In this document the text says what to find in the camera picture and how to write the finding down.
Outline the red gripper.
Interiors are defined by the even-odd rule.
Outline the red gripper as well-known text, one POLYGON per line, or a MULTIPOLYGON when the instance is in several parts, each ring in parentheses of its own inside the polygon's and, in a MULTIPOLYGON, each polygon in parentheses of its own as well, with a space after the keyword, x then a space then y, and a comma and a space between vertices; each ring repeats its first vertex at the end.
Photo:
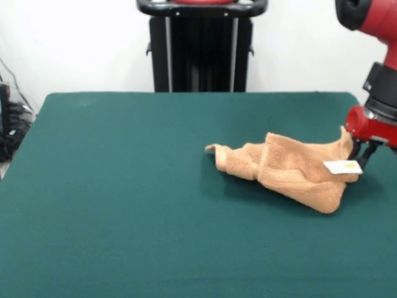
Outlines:
POLYGON ((362 171, 365 169, 370 157, 377 150, 377 143, 396 148, 396 121, 387 119, 372 112, 364 106, 353 106, 346 117, 346 130, 352 135, 353 147, 350 159, 356 159, 362 171), (359 156, 362 141, 369 142, 368 147, 359 156))

